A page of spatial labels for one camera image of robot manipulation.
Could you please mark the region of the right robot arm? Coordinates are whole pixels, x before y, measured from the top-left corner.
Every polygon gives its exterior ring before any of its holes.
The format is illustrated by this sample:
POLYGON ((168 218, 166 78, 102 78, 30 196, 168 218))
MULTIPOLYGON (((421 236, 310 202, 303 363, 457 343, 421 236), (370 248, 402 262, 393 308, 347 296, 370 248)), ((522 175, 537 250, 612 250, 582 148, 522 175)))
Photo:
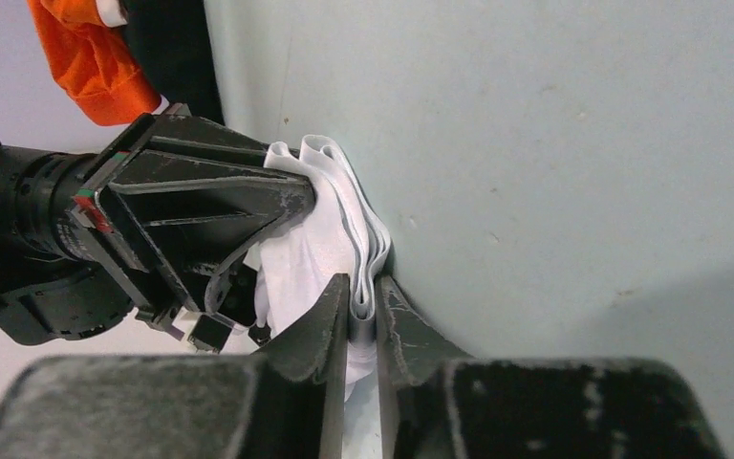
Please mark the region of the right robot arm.
POLYGON ((305 217, 304 176, 267 146, 175 105, 144 114, 97 154, 0 142, 0 329, 35 346, 100 335, 129 314, 199 345, 254 321, 248 251, 305 217))

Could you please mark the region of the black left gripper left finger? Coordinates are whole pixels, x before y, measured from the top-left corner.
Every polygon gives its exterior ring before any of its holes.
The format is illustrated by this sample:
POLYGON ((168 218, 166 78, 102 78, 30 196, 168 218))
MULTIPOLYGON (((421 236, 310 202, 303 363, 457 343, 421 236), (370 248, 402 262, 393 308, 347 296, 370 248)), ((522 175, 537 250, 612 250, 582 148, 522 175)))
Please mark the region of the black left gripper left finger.
POLYGON ((0 403, 0 458, 337 458, 350 280, 249 355, 40 360, 0 403))

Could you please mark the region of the orange underwear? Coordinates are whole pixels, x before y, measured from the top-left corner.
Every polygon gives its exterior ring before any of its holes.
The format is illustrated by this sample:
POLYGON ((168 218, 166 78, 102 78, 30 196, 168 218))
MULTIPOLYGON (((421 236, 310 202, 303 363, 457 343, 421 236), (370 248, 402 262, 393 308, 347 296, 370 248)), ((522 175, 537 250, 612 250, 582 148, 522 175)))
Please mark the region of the orange underwear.
POLYGON ((54 82, 98 126, 127 124, 160 107, 119 29, 120 1, 32 0, 27 3, 54 82))

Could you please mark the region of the white underwear black trim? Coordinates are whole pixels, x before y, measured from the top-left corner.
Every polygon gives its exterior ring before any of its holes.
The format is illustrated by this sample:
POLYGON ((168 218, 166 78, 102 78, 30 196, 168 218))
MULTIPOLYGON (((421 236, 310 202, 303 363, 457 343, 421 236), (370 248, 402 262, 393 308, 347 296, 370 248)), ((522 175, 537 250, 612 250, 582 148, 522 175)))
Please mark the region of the white underwear black trim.
POLYGON ((282 335, 311 310, 335 275, 345 273, 351 288, 349 325, 371 330, 376 277, 392 238, 343 149, 329 137, 306 135, 296 152, 284 142, 272 143, 264 166, 309 179, 315 203, 306 216, 259 245, 257 324, 269 326, 273 337, 282 335))

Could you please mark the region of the black underwear beige waistband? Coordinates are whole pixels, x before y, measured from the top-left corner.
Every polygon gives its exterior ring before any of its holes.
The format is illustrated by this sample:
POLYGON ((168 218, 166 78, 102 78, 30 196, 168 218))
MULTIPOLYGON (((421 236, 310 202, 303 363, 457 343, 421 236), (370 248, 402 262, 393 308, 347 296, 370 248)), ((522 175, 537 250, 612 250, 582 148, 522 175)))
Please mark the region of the black underwear beige waistband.
POLYGON ((122 1, 121 34, 153 88, 194 116, 223 124, 205 4, 199 0, 122 1))

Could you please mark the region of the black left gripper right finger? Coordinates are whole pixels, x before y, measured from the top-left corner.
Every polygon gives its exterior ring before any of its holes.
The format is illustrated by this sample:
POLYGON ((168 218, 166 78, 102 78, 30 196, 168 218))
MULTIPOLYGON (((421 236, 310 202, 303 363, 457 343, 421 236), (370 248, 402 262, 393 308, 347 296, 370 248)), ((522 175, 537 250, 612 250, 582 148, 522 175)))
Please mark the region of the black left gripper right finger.
POLYGON ((477 359, 396 280, 375 288, 387 458, 722 458, 687 381, 661 361, 477 359))

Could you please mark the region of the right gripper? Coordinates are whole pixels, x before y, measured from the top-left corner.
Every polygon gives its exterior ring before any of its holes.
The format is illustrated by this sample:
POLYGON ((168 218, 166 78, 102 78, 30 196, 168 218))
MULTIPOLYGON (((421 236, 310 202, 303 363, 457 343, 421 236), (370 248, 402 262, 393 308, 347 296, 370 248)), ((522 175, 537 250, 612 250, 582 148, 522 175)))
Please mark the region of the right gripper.
POLYGON ((146 116, 141 127, 117 153, 65 159, 59 191, 74 228, 58 232, 61 245, 101 265, 138 317, 218 311, 177 319, 188 349, 263 347, 257 271, 233 264, 313 209, 310 180, 267 168, 266 144, 211 120, 146 116))

